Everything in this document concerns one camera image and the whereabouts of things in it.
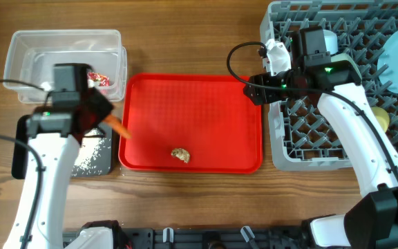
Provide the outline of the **clear plastic bin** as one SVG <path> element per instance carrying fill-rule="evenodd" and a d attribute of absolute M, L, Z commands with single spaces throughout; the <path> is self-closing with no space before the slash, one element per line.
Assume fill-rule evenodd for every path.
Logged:
<path fill-rule="evenodd" d="M 109 85 L 98 89 L 111 102 L 124 99 L 127 81 L 127 54 L 118 30 L 20 30 L 14 33 L 3 77 L 42 88 L 5 82 L 16 91 L 20 102 L 40 103 L 55 87 L 56 64 L 88 64 L 95 73 L 106 76 Z"/>

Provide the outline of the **mint green bowl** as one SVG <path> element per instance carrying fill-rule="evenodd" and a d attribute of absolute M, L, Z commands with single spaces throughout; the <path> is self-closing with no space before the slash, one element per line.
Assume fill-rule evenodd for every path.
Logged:
<path fill-rule="evenodd" d="M 348 62 L 350 62 L 352 64 L 353 69 L 359 75 L 360 80 L 362 80 L 361 72 L 360 72 L 357 64 L 351 58 L 351 56 L 349 56 L 347 53 L 339 53 L 337 55 L 331 56 L 331 62 L 340 62 L 340 61 L 348 61 Z"/>

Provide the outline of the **red snack wrapper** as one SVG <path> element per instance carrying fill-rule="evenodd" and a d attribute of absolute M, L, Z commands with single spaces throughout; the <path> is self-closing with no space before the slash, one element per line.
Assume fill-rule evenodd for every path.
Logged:
<path fill-rule="evenodd" d="M 90 88 L 97 88 L 102 94 L 106 95 L 108 93 L 107 88 L 110 86 L 110 79 L 100 73 L 89 72 L 88 86 Z"/>

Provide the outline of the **pile of white rice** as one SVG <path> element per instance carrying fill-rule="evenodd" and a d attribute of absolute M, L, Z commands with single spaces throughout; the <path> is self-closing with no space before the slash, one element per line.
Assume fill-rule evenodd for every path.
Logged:
<path fill-rule="evenodd" d="M 93 129 L 84 138 L 71 176 L 88 177 L 106 175 L 111 170 L 112 132 Z"/>

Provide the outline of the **red serving tray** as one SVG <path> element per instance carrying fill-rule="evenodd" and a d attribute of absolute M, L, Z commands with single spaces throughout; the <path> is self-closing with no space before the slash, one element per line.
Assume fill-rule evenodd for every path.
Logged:
<path fill-rule="evenodd" d="M 126 85 L 118 158 L 135 171 L 251 174 L 263 161 L 262 111 L 226 75 L 140 73 Z M 171 151 L 186 149 L 190 161 Z"/>

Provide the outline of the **black tray bin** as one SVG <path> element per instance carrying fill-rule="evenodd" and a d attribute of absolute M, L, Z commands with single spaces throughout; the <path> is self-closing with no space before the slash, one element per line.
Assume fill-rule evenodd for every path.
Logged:
<path fill-rule="evenodd" d="M 98 129 L 93 129 L 85 138 L 72 170 L 72 177 L 88 177 L 106 175 L 112 168 L 113 155 L 113 130 L 105 123 L 99 124 Z M 22 146 L 15 144 L 11 174 L 15 179 L 24 179 L 26 175 L 28 152 Z"/>

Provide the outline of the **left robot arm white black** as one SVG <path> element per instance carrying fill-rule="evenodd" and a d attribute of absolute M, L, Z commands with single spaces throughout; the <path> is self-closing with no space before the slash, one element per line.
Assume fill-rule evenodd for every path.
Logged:
<path fill-rule="evenodd" d="M 26 120 L 28 159 L 19 207 L 4 248 L 62 248 L 70 177 L 87 133 L 113 105 L 88 84 L 88 64 L 53 66 L 55 88 Z"/>

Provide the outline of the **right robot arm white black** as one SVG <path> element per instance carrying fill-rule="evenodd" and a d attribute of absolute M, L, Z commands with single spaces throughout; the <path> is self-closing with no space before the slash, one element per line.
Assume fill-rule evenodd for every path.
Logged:
<path fill-rule="evenodd" d="M 256 105 L 308 96 L 334 129 L 359 183 L 361 200 L 347 213 L 313 219 L 320 247 L 398 248 L 398 153 L 368 104 L 352 58 L 332 55 L 322 28 L 293 33 L 286 46 L 259 43 L 269 72 L 245 82 Z"/>

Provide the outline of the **brown food scrap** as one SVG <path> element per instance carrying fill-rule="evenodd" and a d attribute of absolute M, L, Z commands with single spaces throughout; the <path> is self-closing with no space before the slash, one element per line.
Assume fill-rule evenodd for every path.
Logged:
<path fill-rule="evenodd" d="M 190 161 L 190 153 L 183 148 L 175 148 L 171 151 L 171 155 L 174 158 L 181 160 L 184 163 L 188 163 Z"/>

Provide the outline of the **grey dishwasher rack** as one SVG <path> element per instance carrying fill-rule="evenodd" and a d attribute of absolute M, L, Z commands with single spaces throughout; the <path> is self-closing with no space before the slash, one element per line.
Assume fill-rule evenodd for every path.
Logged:
<path fill-rule="evenodd" d="M 388 112 L 386 132 L 398 152 L 398 94 L 383 45 L 398 31 L 398 1 L 273 1 L 260 25 L 262 42 L 275 39 L 290 46 L 290 34 L 320 26 L 337 35 L 339 52 L 357 64 L 368 103 Z M 334 170 L 350 161 L 332 127 L 309 98 L 269 106 L 272 161 L 283 171 Z"/>

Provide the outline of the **yellow plastic cup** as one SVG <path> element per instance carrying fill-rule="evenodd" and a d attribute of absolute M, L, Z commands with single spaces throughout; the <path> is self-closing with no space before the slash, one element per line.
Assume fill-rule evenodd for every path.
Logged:
<path fill-rule="evenodd" d="M 387 132 L 390 124 L 390 116 L 388 115 L 388 112 L 380 107 L 372 107 L 371 110 L 382 130 Z"/>

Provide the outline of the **orange carrot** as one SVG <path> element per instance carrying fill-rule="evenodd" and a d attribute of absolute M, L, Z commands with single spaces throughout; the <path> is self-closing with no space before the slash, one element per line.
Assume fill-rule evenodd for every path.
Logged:
<path fill-rule="evenodd" d="M 120 120 L 115 117 L 114 115 L 110 114 L 103 119 L 103 122 L 105 122 L 113 131 L 118 133 L 121 137 L 125 139 L 131 138 L 130 132 L 122 125 Z"/>

